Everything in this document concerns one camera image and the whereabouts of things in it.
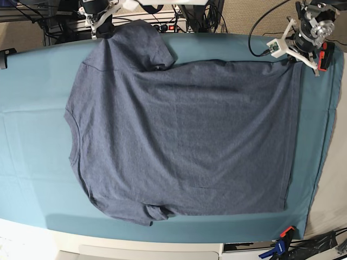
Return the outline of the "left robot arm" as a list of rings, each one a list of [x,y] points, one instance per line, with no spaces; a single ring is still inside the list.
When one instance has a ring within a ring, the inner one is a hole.
[[[346,10],[346,1],[297,1],[298,20],[290,19],[277,40],[279,55],[288,55],[310,67],[315,76],[329,68],[335,44],[327,38],[335,29],[337,17]]]

